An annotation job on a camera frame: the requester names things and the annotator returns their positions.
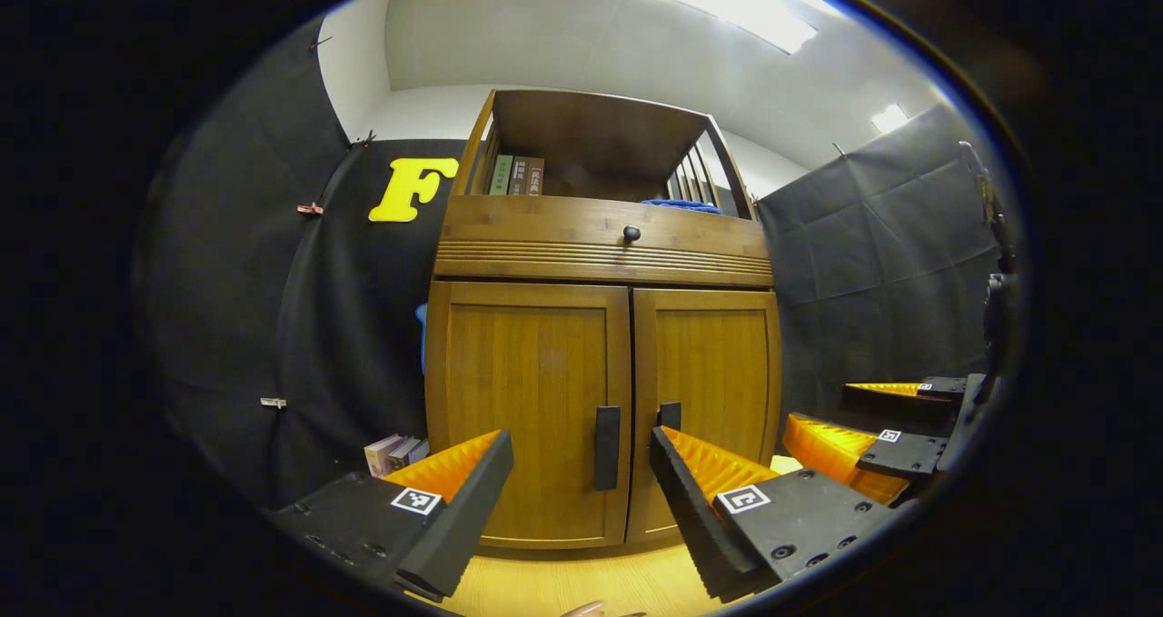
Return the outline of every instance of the book stack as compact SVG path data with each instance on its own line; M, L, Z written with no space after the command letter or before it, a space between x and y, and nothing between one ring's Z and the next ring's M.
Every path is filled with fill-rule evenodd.
M364 455L368 459L368 472L377 479L383 479L391 472L402 469L416 460L423 460L429 451L427 438L387 436L378 443L368 444L364 447Z
M493 165L493 179L488 193L537 195L542 192L544 175L544 158L511 157L500 153Z

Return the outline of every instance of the cabinet top shelf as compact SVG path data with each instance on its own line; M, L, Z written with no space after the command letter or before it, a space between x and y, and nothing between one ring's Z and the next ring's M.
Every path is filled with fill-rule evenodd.
M708 125L707 116L606 94L497 91L501 150L563 168L661 186Z
M704 136L709 146L698 145ZM465 146L454 194L485 194L499 153L543 158L544 194L627 202L682 194L720 205L709 172L718 163L732 189L722 199L751 216L739 170L705 113L611 94L494 89ZM471 184L470 167L477 170Z

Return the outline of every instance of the black backdrop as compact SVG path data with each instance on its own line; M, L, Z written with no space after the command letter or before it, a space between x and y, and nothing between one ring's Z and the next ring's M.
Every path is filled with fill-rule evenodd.
M784 343L780 438L789 412L884 428L841 402L844 382L985 372L998 247L961 139L1008 182L989 141L939 105L759 200Z
M366 443L426 433L414 311L451 182L429 203L413 198L411 223L371 223L368 211L395 158L458 158L464 148L348 151L308 50L321 21L267 50L171 145L134 266L138 338L171 425L269 508L365 468ZM295 210L311 202L324 215Z

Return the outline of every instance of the yellow letter f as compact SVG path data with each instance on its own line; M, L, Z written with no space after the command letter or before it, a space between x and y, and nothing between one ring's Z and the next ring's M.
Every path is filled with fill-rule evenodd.
M420 203L431 202L440 187L440 175L448 178L456 175L459 162L456 158L397 158L392 160L392 177L387 181L387 189L384 189L384 198L378 207L368 213L371 221L412 221L416 218L416 210L412 208L412 195L420 199Z

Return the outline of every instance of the blue object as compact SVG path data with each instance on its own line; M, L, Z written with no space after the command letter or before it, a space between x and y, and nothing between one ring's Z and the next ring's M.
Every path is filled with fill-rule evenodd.
M712 207L711 203L685 202L682 199L647 199L643 203L650 203L652 207L673 207L683 208L683 210L711 213L711 215L726 215L726 213L719 210L719 208Z
M420 303L416 309L420 320L420 374L424 373L424 339L428 339L428 302Z

